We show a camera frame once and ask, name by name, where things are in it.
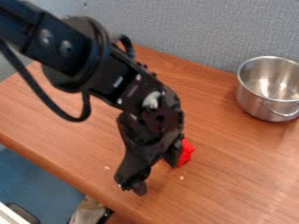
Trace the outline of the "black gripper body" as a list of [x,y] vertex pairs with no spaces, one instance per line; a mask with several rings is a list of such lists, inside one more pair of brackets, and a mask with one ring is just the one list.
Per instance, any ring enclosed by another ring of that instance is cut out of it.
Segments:
[[114,181],[122,191],[129,191],[133,183],[145,182],[152,166],[164,159],[165,146],[177,139],[182,140],[182,128],[177,127],[157,138],[150,138],[145,136],[148,128],[125,113],[116,119],[116,125],[125,146],[125,155],[116,169]]

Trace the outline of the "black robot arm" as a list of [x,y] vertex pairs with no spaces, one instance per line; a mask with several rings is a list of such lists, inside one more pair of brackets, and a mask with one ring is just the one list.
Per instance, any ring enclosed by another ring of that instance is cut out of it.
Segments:
[[[152,166],[174,167],[182,154],[184,113],[173,90],[145,64],[126,35],[110,38],[92,17],[54,17],[25,0],[0,0],[0,52],[47,108],[65,120],[89,118],[92,96],[121,113],[116,119],[125,155],[114,174],[124,191],[142,196]],[[17,54],[41,63],[50,84],[80,93],[82,110],[66,114],[45,94]]]

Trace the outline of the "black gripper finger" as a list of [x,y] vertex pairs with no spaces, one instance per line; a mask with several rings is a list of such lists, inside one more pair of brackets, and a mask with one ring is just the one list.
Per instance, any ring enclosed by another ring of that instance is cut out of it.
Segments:
[[144,181],[136,182],[132,185],[133,193],[137,196],[144,196],[146,194],[146,184]]
[[162,159],[172,168],[177,166],[181,154],[182,154],[182,141],[177,139],[173,143],[165,146],[162,154]]

